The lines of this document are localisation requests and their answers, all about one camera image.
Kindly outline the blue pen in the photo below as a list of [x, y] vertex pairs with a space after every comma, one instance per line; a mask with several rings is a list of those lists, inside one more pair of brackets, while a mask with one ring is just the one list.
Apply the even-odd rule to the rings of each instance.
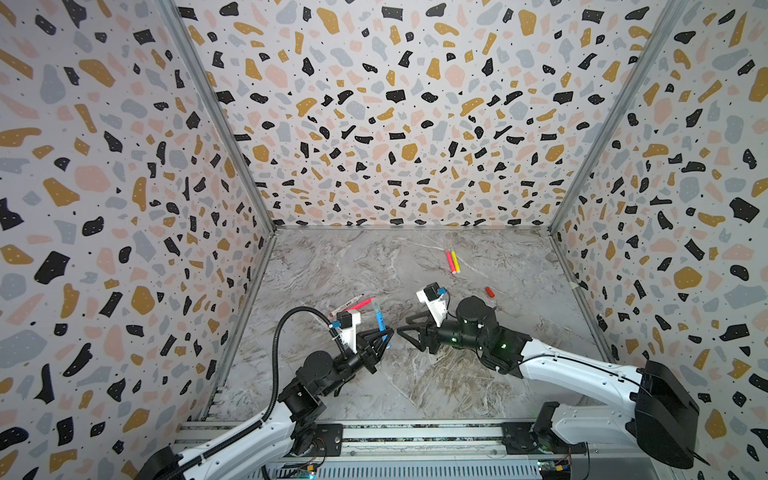
[[375, 316], [376, 316], [376, 321], [377, 321], [379, 330], [381, 332], [384, 332], [387, 329], [387, 327], [386, 327], [386, 324], [385, 324], [385, 321], [384, 321], [383, 312], [381, 310], [381, 307], [380, 307], [377, 299], [373, 298], [371, 304], [373, 305], [373, 309], [374, 309], [374, 313], [375, 313]]

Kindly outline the yellow highlighter pen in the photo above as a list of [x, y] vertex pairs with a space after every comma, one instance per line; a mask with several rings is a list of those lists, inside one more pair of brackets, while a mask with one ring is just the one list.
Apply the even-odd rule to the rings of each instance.
[[460, 266], [459, 266], [459, 263], [458, 263], [458, 258], [457, 258], [457, 255], [456, 255], [455, 251], [451, 251], [451, 259], [452, 259], [452, 263], [453, 263], [453, 271], [454, 271], [454, 273], [456, 273], [456, 274], [460, 273], [461, 270], [460, 270]]

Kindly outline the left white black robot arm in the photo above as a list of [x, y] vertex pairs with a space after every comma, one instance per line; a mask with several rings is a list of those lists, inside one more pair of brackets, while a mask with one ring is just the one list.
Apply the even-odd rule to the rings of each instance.
[[393, 336], [392, 329], [367, 330], [356, 336], [356, 351], [346, 347], [335, 357], [324, 350], [311, 353], [264, 412], [194, 448], [159, 450], [136, 477], [243, 479], [289, 453], [309, 450], [325, 410], [322, 398], [336, 394], [362, 369], [375, 373]]

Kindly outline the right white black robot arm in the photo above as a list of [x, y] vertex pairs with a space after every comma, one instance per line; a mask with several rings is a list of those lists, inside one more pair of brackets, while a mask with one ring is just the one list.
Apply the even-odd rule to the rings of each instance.
[[670, 467], [694, 466], [700, 409], [666, 365], [652, 360], [642, 367], [617, 365], [561, 350], [502, 326], [495, 309], [476, 296], [461, 300], [453, 315], [444, 297], [421, 294], [419, 300], [430, 320], [409, 320], [397, 330], [418, 350], [469, 350], [501, 375], [592, 399], [586, 407], [544, 403], [531, 428], [535, 446], [558, 452], [578, 444], [624, 445]]

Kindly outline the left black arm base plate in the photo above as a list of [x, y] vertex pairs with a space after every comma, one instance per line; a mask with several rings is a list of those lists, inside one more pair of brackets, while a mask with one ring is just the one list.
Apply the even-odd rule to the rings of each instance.
[[344, 425], [342, 423], [314, 423], [306, 428], [297, 427], [286, 440], [280, 443], [278, 451], [281, 457], [303, 455], [339, 457], [343, 440]]

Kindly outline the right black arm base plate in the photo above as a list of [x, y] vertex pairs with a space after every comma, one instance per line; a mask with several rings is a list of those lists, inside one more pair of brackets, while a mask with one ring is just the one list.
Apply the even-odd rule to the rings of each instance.
[[585, 443], [567, 444], [551, 431], [538, 429], [534, 422], [503, 422], [501, 443], [508, 455], [585, 454]]

